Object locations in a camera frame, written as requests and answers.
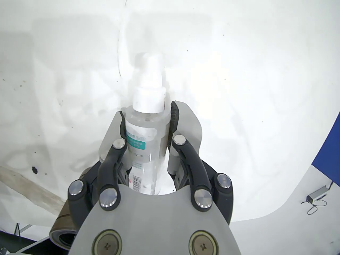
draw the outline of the white wall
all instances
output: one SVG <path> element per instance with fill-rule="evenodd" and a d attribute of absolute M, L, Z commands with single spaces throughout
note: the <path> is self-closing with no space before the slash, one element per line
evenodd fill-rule
<path fill-rule="evenodd" d="M 273 212 L 340 110 L 339 4 L 0 0 L 0 173 L 11 173 L 0 175 L 1 206 L 51 225 L 126 106 L 136 57 L 160 50 L 171 98 L 202 124 L 201 158 L 235 184 L 234 220 Z"/>
<path fill-rule="evenodd" d="M 332 185 L 312 215 L 306 196 L 329 179 L 312 165 L 289 199 L 273 213 L 252 220 L 232 222 L 230 227 L 242 255 L 336 255 L 340 252 L 340 188 Z"/>

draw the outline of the spray bottle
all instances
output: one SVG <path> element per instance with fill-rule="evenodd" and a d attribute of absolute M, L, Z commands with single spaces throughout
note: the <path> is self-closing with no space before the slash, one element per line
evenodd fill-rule
<path fill-rule="evenodd" d="M 158 195 L 160 191 L 157 180 L 164 165 L 171 117 L 170 106 L 165 104 L 162 67 L 160 55 L 143 55 L 139 86 L 125 116 L 132 159 L 129 187 L 150 195 Z"/>

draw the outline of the black cable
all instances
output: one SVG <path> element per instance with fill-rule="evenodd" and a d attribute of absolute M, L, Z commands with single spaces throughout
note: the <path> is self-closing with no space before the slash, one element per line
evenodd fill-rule
<path fill-rule="evenodd" d="M 312 204 L 312 208 L 310 210 L 307 211 L 307 214 L 308 215 L 312 215 L 314 214 L 315 212 L 318 211 L 318 206 L 326 206 L 327 205 L 327 202 L 324 201 L 323 199 L 319 199 L 320 201 L 323 201 L 325 204 L 324 205 L 317 205 L 317 204 Z M 315 211 L 313 211 L 312 213 L 309 213 L 313 208 L 316 208 Z"/>
<path fill-rule="evenodd" d="M 333 183 L 334 183 L 334 181 L 332 181 L 332 182 L 330 183 L 328 190 L 330 190 L 330 188 L 331 188 L 331 186 L 333 185 Z"/>
<path fill-rule="evenodd" d="M 324 200 L 322 199 L 323 197 L 324 197 L 324 196 L 322 196 L 321 198 L 317 199 L 317 201 L 323 201 L 325 204 L 324 204 L 324 205 L 317 205 L 317 204 L 312 204 L 312 203 L 311 203 L 312 208 L 311 208 L 310 210 L 307 211 L 307 214 L 308 214 L 308 215 L 312 215 L 312 214 L 314 214 L 315 212 L 317 212 L 317 211 L 318 211 L 318 207 L 320 207 L 320 206 L 326 206 L 326 205 L 327 205 L 327 202 L 324 201 Z M 315 211 L 313 211 L 312 213 L 309 213 L 313 208 L 316 208 Z"/>
<path fill-rule="evenodd" d="M 19 233 L 19 239 L 21 239 L 21 234 L 20 234 L 19 223 L 17 223 L 17 224 L 16 224 L 16 226 L 15 226 L 14 235 L 16 235 L 16 233 L 17 233 L 17 229 L 18 229 L 18 233 Z"/>

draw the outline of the bottle label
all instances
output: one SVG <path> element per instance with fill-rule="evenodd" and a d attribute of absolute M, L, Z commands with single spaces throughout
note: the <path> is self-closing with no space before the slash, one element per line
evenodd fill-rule
<path fill-rule="evenodd" d="M 129 175 L 129 187 L 143 194 L 155 194 L 156 174 L 152 163 L 133 163 Z"/>
<path fill-rule="evenodd" d="M 143 157 L 149 155 L 148 142 L 153 141 L 157 135 L 157 129 L 133 125 L 125 121 L 126 139 L 129 151 L 132 154 Z"/>

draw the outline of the brown cylindrical part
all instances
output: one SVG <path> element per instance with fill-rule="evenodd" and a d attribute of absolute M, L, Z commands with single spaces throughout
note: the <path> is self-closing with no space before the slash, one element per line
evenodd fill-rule
<path fill-rule="evenodd" d="M 90 167 L 85 169 L 79 178 L 89 170 Z M 50 240 L 59 247 L 70 250 L 76 234 L 77 230 L 72 222 L 67 200 L 50 230 Z"/>

